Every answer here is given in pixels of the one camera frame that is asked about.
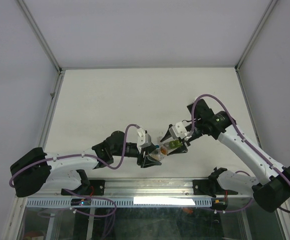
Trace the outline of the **green pill box THUR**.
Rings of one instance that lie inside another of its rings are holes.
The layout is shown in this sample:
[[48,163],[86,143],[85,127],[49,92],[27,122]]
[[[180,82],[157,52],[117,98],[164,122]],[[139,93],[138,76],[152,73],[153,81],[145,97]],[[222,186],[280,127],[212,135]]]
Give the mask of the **green pill box THUR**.
[[176,144],[176,147],[177,148],[180,147],[180,146],[182,146],[182,142],[180,140],[176,140],[175,141],[175,144]]

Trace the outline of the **green pill box SUN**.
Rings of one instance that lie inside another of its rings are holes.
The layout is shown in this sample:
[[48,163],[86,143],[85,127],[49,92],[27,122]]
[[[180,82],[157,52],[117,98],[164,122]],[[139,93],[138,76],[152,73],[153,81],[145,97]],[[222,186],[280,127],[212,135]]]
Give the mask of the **green pill box SUN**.
[[169,147],[170,147],[171,149],[175,149],[175,148],[177,148],[177,143],[176,143],[176,141],[170,141],[170,142],[169,142]]

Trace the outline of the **clear pill jar gold lid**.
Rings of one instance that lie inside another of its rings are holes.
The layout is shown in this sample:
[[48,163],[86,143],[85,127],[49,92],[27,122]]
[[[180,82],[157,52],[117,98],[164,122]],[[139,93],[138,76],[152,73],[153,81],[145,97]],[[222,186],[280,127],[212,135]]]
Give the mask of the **clear pill jar gold lid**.
[[157,148],[155,151],[151,152],[149,156],[155,160],[162,161],[166,155],[160,153],[160,148]]

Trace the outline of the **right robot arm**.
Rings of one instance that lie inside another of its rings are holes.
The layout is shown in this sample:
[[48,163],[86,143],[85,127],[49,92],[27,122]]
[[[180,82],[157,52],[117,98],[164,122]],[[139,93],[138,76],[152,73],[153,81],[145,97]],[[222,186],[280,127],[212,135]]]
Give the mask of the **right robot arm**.
[[161,142],[179,140],[182,145],[173,153],[180,154],[193,140],[211,136],[228,147],[253,173],[248,176],[240,171],[215,168],[208,179],[198,185],[199,191],[214,198],[231,190],[254,199],[269,213],[280,209],[290,214],[290,166],[285,167],[254,144],[226,108],[214,113],[203,97],[199,97],[187,109],[191,113],[189,124],[180,121],[169,125]]

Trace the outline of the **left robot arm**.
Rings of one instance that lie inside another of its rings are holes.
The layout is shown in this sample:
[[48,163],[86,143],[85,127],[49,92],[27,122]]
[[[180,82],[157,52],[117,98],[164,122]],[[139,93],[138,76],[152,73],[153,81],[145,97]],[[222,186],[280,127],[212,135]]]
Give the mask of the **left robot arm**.
[[92,185],[87,171],[108,167],[114,169],[114,157],[134,158],[141,168],[161,165],[150,156],[157,147],[145,130],[137,130],[137,142],[127,142],[125,133],[115,131],[101,143],[77,154],[47,154],[36,147],[11,165],[10,185],[16,196],[25,198],[37,193],[88,195]]

